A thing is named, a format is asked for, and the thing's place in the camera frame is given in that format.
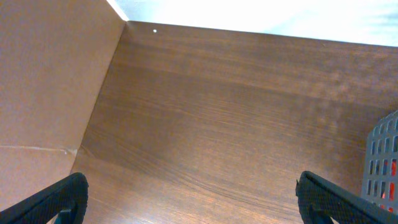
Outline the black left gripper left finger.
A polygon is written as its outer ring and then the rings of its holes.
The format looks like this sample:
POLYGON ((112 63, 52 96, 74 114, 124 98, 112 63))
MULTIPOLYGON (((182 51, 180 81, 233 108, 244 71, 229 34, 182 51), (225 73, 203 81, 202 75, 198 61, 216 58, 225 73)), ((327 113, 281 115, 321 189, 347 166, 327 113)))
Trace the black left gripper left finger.
POLYGON ((1 212, 2 224, 82 224, 88 205, 88 181, 76 172, 1 212))

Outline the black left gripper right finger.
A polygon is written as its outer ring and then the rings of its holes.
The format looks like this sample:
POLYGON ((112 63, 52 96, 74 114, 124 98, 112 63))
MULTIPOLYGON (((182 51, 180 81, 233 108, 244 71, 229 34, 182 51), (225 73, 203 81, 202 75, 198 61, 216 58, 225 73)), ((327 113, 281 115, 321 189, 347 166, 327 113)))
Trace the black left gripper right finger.
POLYGON ((304 224, 397 224, 397 215, 310 171, 302 172, 295 194, 304 224))

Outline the grey plastic laundry basket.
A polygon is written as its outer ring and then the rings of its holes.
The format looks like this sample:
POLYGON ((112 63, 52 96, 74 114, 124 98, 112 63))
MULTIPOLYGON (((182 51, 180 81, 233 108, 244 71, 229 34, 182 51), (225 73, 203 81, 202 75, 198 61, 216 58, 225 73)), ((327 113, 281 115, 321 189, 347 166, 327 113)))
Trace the grey plastic laundry basket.
POLYGON ((397 157, 397 111, 394 111, 380 119, 368 134, 361 188, 362 198, 380 207, 382 161, 397 157))

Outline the orange spaghetti packet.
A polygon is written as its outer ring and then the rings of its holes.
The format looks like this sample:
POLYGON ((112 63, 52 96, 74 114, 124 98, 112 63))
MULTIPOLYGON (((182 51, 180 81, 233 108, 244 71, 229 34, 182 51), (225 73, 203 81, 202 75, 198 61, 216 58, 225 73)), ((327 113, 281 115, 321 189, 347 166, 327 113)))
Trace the orange spaghetti packet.
POLYGON ((382 161, 381 178, 379 206, 397 215, 397 158, 382 161))

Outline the brown cardboard side panel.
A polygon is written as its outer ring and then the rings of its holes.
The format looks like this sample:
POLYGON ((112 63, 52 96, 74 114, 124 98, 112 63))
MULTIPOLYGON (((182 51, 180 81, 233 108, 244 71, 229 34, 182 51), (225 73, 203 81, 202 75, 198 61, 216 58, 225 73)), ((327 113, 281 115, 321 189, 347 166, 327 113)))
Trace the brown cardboard side panel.
POLYGON ((1 208, 69 175, 124 21, 106 0, 1 0, 1 208))

